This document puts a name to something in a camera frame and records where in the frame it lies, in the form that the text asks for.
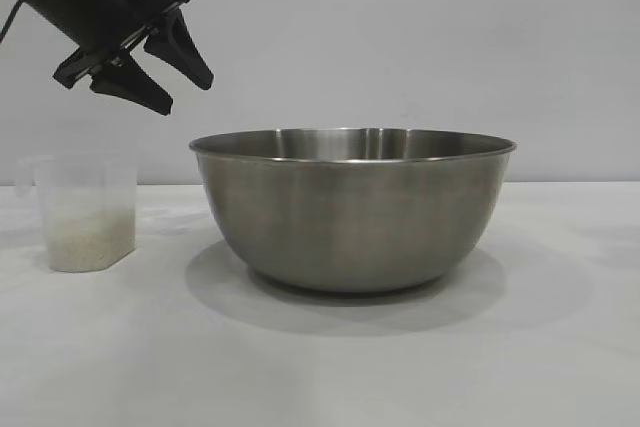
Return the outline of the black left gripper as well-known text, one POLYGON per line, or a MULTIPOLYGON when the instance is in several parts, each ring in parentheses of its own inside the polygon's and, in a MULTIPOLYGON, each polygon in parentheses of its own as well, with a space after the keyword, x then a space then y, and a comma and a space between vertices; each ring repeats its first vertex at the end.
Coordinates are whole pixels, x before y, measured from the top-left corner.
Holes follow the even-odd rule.
POLYGON ((85 76, 97 94, 171 113, 173 99, 133 59, 138 45, 202 90, 214 74, 200 55, 180 10, 190 0, 29 0, 29 5, 77 46, 55 70, 72 88, 85 76))

